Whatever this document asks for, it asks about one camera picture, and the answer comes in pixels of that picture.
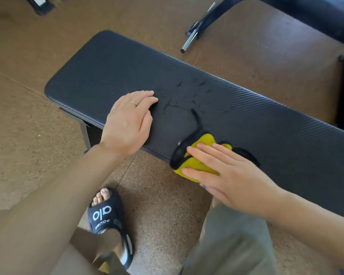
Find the textured bench surface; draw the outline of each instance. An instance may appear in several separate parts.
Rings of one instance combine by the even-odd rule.
[[[137,90],[159,98],[144,145],[150,153],[169,160],[196,129],[193,108],[217,141],[248,149],[280,187],[344,216],[344,131],[121,35],[94,36],[45,93],[102,128],[113,103]]]

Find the hand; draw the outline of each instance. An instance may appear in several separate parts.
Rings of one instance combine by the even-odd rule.
[[[149,107],[158,101],[153,95],[140,91],[120,97],[107,116],[99,145],[122,157],[136,153],[149,137]]]
[[[264,219],[270,219],[278,210],[286,191],[248,159],[218,144],[210,147],[200,143],[187,151],[220,175],[190,168],[182,172],[200,181],[226,206]]]

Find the left hand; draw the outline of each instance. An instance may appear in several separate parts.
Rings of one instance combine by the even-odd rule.
[[[153,95],[139,91],[120,97],[107,116],[99,145],[122,157],[136,153],[149,137],[153,120],[149,108],[158,101]]]

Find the yellow cloth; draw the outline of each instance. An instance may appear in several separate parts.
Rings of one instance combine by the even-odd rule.
[[[195,143],[193,143],[191,146],[196,148],[196,145],[198,143],[203,143],[203,144],[206,144],[206,145],[211,147],[213,145],[213,143],[216,143],[216,142],[215,142],[214,137],[211,134],[204,134]],[[222,144],[222,146],[225,146],[226,148],[232,150],[232,146],[229,144]],[[189,156],[191,156],[191,155],[188,152],[186,152],[184,158],[189,157]],[[192,178],[184,175],[181,171],[182,168],[192,168],[192,169],[195,169],[198,171],[207,171],[209,173],[219,175],[219,173],[217,171],[209,168],[208,166],[206,166],[205,164],[203,164],[202,162],[200,162],[199,160],[197,160],[194,157],[190,157],[190,158],[186,159],[186,161],[184,161],[181,164],[181,166],[179,166],[179,168],[177,170],[174,170],[174,172],[176,174],[179,174],[179,175],[189,179],[189,180],[192,180],[194,182],[199,182],[195,179],[192,179]]]

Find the brown floor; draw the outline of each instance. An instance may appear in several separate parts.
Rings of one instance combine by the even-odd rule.
[[[10,208],[82,155],[78,125],[44,97],[51,76],[109,29],[332,123],[344,45],[258,1],[215,22],[182,55],[187,28],[219,0],[54,0],[45,17],[0,0],[0,209]],[[132,274],[177,274],[211,197],[139,152],[118,183],[135,240]],[[281,274],[335,274],[327,260],[270,226]]]

